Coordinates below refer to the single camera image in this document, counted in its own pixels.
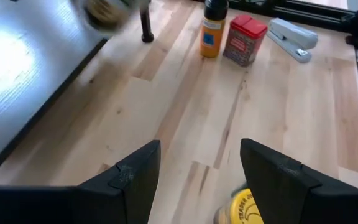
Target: gray stapler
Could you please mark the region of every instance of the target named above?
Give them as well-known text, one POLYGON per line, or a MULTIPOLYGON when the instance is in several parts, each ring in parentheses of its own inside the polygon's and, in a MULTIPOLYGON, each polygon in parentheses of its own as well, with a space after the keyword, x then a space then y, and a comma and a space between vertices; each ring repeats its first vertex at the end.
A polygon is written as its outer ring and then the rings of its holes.
POLYGON ((312 49, 318 42, 318 35, 315 32, 279 18, 270 21, 267 36, 300 63, 310 61, 311 53, 306 49, 312 49))

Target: dark desk surface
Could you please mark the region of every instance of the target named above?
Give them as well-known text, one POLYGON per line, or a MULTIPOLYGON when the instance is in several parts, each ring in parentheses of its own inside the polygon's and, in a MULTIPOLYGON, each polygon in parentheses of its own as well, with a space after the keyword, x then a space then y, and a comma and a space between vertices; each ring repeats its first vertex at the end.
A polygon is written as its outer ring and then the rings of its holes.
POLYGON ((105 42, 69 0, 21 0, 0 13, 0 165, 105 42))

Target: red tin can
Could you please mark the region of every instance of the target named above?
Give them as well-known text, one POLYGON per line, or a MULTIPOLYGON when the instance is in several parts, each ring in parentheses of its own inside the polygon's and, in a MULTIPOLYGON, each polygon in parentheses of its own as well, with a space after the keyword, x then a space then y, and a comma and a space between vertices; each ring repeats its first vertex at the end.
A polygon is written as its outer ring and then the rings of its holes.
POLYGON ((267 26, 247 15, 237 16, 230 22, 229 35, 223 55, 240 66, 250 65, 256 58, 267 32, 267 26))

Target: wooden table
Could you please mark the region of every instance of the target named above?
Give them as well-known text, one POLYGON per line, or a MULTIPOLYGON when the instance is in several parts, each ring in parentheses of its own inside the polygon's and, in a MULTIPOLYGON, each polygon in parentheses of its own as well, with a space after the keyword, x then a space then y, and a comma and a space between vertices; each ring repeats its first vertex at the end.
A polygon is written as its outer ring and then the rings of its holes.
POLYGON ((305 26, 319 43, 304 65, 265 38, 243 69, 200 56, 202 4, 155 0, 150 13, 156 40, 139 40, 136 18, 109 40, 1 166, 0 184, 79 184, 161 139, 149 223, 211 223, 245 181, 239 146, 252 138, 358 187, 358 76, 345 34, 305 26))

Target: black bottle cap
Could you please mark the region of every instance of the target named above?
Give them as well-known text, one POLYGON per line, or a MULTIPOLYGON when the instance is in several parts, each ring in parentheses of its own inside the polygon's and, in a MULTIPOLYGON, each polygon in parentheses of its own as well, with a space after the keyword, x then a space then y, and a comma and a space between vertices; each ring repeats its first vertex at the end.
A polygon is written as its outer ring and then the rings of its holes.
POLYGON ((212 21, 226 18, 229 2, 227 0, 205 0, 204 17, 212 21))

